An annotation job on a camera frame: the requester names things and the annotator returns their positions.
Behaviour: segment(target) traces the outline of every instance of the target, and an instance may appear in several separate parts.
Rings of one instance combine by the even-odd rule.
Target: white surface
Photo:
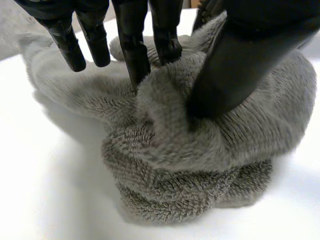
[[[195,15],[183,11],[179,35],[191,33]],[[116,22],[106,29],[110,41]],[[152,34],[149,14],[144,34]],[[320,76],[320,35],[304,52]],[[187,224],[146,226],[119,209],[113,177],[100,159],[102,125],[33,92],[20,55],[0,62],[1,240],[320,239],[319,98],[301,145],[281,159],[256,205],[212,209]]]

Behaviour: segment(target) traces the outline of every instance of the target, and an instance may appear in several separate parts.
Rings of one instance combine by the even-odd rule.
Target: crumpled fabric
[[[213,208],[254,204],[270,183],[272,159],[294,150],[305,134],[317,86],[314,68],[299,50],[232,111],[189,121],[186,99],[225,19],[223,13],[192,36],[179,36],[182,57],[165,66],[146,36],[152,71],[137,95],[118,38],[110,43],[118,61],[104,68],[87,62],[82,72],[68,68],[50,37],[19,38],[31,84],[71,112],[104,124],[101,156],[136,220],[176,223]]]

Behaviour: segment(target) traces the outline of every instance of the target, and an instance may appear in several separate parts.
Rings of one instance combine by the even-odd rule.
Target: terry cloth towel
[[[192,36],[180,36],[182,57],[165,66],[153,38],[145,37],[152,71],[137,95],[118,38],[110,43],[118,61],[104,68],[88,62],[84,71],[72,72],[51,38],[20,36],[33,86],[70,111],[103,122],[103,161],[123,207],[137,220],[176,223],[212,208],[254,204],[270,183],[272,158],[292,151],[305,134],[316,73],[299,50],[234,110],[214,121],[188,121],[186,99],[225,19],[222,13]]]

